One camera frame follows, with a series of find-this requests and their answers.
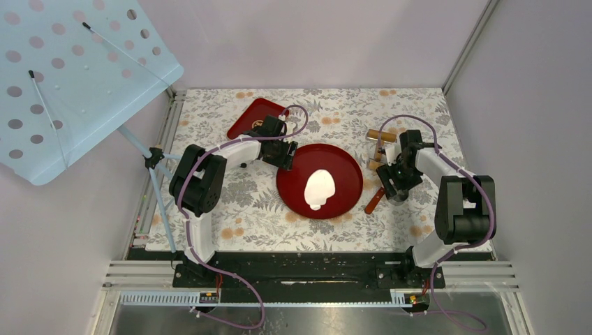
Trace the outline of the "wooden double-ended rolling pin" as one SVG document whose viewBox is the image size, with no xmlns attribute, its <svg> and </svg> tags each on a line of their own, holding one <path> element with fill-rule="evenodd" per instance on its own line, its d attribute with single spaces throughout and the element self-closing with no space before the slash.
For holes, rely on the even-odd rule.
<svg viewBox="0 0 592 335">
<path fill-rule="evenodd" d="M 367 163 L 367 168 L 370 170 L 375 170 L 386 162 L 386 146 L 396 143 L 398 140 L 398 135 L 397 133 L 393 132 L 379 133 L 378 130 L 369 129 L 367 131 L 366 138 L 368 140 L 374 141 L 374 149 Z"/>
</svg>

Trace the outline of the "white dough ball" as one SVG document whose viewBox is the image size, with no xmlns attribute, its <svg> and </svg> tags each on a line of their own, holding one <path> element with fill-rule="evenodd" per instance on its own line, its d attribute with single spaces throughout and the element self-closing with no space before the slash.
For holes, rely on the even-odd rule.
<svg viewBox="0 0 592 335">
<path fill-rule="evenodd" d="M 333 176 L 327 170 L 314 171 L 306 181 L 304 200 L 311 210 L 318 211 L 336 193 Z"/>
</svg>

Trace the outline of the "round red tray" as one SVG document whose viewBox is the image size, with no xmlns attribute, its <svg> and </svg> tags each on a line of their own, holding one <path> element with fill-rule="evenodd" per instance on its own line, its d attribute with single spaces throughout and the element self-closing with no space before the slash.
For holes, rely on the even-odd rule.
<svg viewBox="0 0 592 335">
<path fill-rule="evenodd" d="M 308 178 L 317 170 L 331 174 L 336 191 L 320 209 L 314 210 L 306 203 L 304 192 Z M 277 172 L 276 187 L 290 210 L 306 218 L 324 220 L 341 216 L 357 204 L 363 177 L 357 161 L 343 149 L 330 144 L 308 144 L 295 152 L 292 170 Z"/>
</svg>

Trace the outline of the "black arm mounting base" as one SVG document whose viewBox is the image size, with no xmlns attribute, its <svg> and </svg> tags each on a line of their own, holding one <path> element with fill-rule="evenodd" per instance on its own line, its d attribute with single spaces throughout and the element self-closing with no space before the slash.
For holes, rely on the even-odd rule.
<svg viewBox="0 0 592 335">
<path fill-rule="evenodd" d="M 356 283 L 366 288 L 444 288 L 440 267 L 418 267 L 410 251 L 248 252 L 217 251 L 205 265 L 184 256 L 175 267 L 176 288 L 236 288 L 280 282 Z"/>
</svg>

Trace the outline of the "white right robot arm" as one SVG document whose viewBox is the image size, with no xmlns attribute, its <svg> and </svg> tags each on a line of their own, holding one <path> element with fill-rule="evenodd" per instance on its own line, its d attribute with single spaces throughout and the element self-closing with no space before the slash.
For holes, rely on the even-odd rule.
<svg viewBox="0 0 592 335">
<path fill-rule="evenodd" d="M 378 151 L 383 159 L 376 172 L 389 201 L 406 201 L 424 178 L 438 187 L 434 231 L 410 248 L 410 262 L 400 269 L 404 284 L 420 286 L 428 278 L 427 268 L 494 236 L 495 185 L 491 177 L 459 167 L 439 145 L 425 142 L 419 130 L 402 133 L 398 142 L 382 144 Z"/>
</svg>

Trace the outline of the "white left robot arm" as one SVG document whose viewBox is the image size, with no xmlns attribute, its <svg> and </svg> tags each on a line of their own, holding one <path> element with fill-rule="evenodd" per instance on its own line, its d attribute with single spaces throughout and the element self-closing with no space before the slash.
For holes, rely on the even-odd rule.
<svg viewBox="0 0 592 335">
<path fill-rule="evenodd" d="M 291 170 L 298 147 L 297 142 L 287 140 L 292 135 L 284 116 L 268 115 L 261 125 L 217 147 L 191 144 L 185 149 L 169 194 L 187 219 L 184 253 L 194 262 L 189 276 L 197 285 L 207 287 L 216 280 L 216 267 L 208 263 L 216 252 L 211 212 L 221 199 L 226 172 L 252 161 Z"/>
</svg>

